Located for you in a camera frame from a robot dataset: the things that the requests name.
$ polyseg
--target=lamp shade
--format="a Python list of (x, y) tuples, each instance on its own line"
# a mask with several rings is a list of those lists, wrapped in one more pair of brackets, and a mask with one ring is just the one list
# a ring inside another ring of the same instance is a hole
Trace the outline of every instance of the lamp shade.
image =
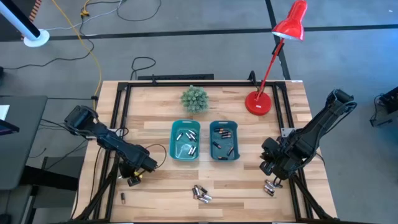
[(287, 18), (278, 23), (272, 30), (274, 35), (288, 40), (304, 40), (303, 18), (307, 10), (305, 0), (297, 0), (287, 15)]

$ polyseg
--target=red desk lamp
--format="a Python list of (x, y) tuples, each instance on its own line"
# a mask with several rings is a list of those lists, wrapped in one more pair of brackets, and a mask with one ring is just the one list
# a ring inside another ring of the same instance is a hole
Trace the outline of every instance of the red desk lamp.
[(287, 15), (287, 18), (273, 28), (272, 33), (281, 39), (276, 47), (274, 55), (272, 56), (266, 75), (262, 80), (260, 89), (258, 91), (251, 92), (246, 97), (245, 105), (250, 113), (260, 116), (268, 113), (268, 111), (271, 109), (271, 98), (269, 98), (267, 93), (263, 93), (264, 85), (266, 84), (272, 64), (274, 63), (276, 56), (278, 56), (284, 44), (284, 40), (304, 40), (304, 28), (302, 25), (302, 20), (306, 10), (307, 2), (305, 0), (295, 1), (289, 11), (289, 15)]

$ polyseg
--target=small plant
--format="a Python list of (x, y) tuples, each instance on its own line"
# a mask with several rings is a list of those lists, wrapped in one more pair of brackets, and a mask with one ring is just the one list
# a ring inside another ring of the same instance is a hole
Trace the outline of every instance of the small plant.
[(182, 93), (181, 103), (189, 113), (201, 113), (207, 110), (208, 100), (203, 87), (189, 86), (189, 89)]

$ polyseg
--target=wooden tabletop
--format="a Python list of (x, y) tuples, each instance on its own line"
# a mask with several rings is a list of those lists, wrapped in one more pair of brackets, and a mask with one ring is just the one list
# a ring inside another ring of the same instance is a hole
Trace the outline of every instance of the wooden tabletop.
[[(97, 112), (106, 125), (111, 121), (118, 81), (103, 82)], [(311, 120), (310, 108), (302, 82), (286, 82), (290, 107), (296, 128)], [(205, 87), (210, 98), (208, 112), (189, 115), (180, 104), (180, 96), (187, 87), (134, 87), (129, 102), (126, 126), (127, 142), (163, 144), (169, 151), (172, 123), (177, 119), (194, 119), (201, 124), (200, 156), (194, 162), (173, 160), (167, 154), (162, 167), (144, 174), (142, 183), (129, 187), (118, 180), (111, 215), (112, 222), (269, 222), (294, 221), (289, 184), (282, 182), (274, 197), (263, 191), (264, 180), (273, 180), (260, 169), (261, 144), (268, 137), (280, 135), (275, 106), (264, 116), (250, 114), (244, 99), (253, 87)], [(272, 97), (271, 87), (265, 92)], [(287, 126), (282, 93), (279, 93), (284, 123)], [(214, 120), (232, 120), (238, 123), (238, 143), (241, 157), (234, 162), (217, 162), (209, 154), (209, 125)], [(93, 182), (93, 171), (98, 146), (90, 142), (80, 176), (76, 215), (87, 206)], [(151, 158), (161, 163), (164, 150), (159, 146), (148, 149)], [(96, 166), (94, 191), (98, 187), (104, 149)], [(310, 192), (327, 213), (335, 217), (335, 206), (323, 163), (319, 158), (304, 168)], [(209, 204), (192, 199), (191, 188), (199, 184), (213, 197)], [(122, 205), (120, 194), (126, 195)], [(104, 217), (108, 193), (101, 204)], [(298, 192), (302, 216), (305, 216), (302, 195)]]

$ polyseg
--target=blue container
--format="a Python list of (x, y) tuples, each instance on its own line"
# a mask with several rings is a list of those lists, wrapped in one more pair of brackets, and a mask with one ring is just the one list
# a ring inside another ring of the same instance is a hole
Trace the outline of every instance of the blue container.
[[(188, 130), (195, 132), (197, 141), (189, 140), (186, 133)], [(191, 146), (196, 146), (197, 149), (193, 156), (188, 155)], [(199, 157), (200, 151), (200, 123), (194, 120), (178, 120), (174, 121), (172, 126), (172, 133), (170, 135), (170, 156), (173, 159), (181, 161), (193, 161)]]
[[(224, 131), (231, 132), (230, 138), (221, 138), (221, 134), (219, 132), (215, 132), (215, 129), (223, 128)], [(210, 124), (210, 155), (214, 160), (217, 161), (234, 161), (239, 159), (241, 155), (239, 155), (238, 151), (238, 124), (234, 121), (213, 121)], [(213, 144), (216, 142), (221, 146), (219, 149), (217, 146)], [(227, 156), (228, 151), (234, 147), (232, 153)], [(228, 160), (219, 160), (218, 157), (227, 157)]]

